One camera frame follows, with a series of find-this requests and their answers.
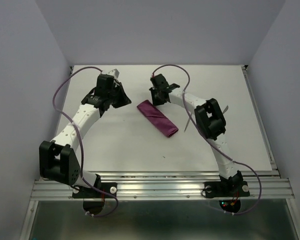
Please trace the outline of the purple cloth napkin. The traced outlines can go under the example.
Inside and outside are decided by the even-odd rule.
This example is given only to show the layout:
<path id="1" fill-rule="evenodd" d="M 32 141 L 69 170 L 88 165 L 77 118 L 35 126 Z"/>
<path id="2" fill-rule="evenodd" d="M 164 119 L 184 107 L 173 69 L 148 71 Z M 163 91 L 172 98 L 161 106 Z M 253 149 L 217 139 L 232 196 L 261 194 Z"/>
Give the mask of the purple cloth napkin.
<path id="1" fill-rule="evenodd" d="M 179 131 L 178 127 L 149 100 L 145 100 L 138 104 L 137 109 L 165 137 L 170 138 Z"/>

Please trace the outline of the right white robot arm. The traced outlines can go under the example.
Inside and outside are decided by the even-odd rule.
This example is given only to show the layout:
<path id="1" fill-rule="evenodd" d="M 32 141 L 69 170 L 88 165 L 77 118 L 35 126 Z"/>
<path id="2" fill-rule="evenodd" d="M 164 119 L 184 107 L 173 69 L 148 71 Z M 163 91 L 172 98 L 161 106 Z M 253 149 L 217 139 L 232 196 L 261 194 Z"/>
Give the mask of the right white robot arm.
<path id="1" fill-rule="evenodd" d="M 226 141 L 226 120 L 216 99 L 209 100 L 185 92 L 176 83 L 169 84 L 162 74 L 150 78 L 152 103 L 155 106 L 171 103 L 184 108 L 195 117 L 195 127 L 207 140 L 214 154 L 220 177 L 220 189 L 225 195 L 232 195 L 243 182 L 242 174 L 235 163 L 228 159 Z"/>

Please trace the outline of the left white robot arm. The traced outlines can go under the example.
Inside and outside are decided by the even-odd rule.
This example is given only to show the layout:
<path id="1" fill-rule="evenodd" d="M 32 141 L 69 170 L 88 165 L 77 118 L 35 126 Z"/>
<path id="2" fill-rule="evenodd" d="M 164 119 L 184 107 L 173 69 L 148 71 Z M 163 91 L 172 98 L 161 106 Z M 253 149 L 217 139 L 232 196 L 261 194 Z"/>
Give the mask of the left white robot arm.
<path id="1" fill-rule="evenodd" d="M 117 109 L 131 104 L 118 77 L 117 69 L 101 73 L 96 86 L 83 98 L 66 127 L 51 141 L 40 144 L 39 171 L 42 178 L 84 187 L 90 197 L 101 193 L 101 177 L 82 169 L 76 151 L 83 146 L 82 140 L 89 129 L 110 107 Z"/>

